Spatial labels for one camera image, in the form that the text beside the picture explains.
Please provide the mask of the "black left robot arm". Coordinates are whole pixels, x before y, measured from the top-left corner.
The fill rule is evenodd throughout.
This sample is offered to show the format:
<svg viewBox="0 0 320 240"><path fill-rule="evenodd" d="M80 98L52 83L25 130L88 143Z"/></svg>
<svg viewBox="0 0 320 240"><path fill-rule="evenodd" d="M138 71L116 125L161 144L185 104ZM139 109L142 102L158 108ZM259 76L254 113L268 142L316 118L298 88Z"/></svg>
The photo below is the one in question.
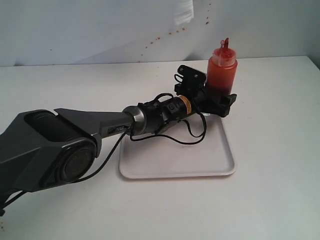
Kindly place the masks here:
<svg viewBox="0 0 320 240"><path fill-rule="evenodd" d="M0 136L0 199L87 180L102 140L128 135L134 142L164 137L193 114L225 117L237 96L215 100L204 87L175 86L167 94L121 112L58 108L19 113Z"/></svg>

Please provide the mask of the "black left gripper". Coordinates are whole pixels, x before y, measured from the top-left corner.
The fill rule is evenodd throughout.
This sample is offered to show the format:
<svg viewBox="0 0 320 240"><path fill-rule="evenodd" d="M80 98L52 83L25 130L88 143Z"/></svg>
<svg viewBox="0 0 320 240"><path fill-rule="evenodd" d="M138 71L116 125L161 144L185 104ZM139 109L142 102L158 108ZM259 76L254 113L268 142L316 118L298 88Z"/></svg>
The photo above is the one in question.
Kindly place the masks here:
<svg viewBox="0 0 320 240"><path fill-rule="evenodd" d="M177 83L174 85L177 95L185 96L194 107L202 113L211 113L224 118L229 115L231 106L237 99L237 94L228 96L211 97L204 87L190 88Z"/></svg>

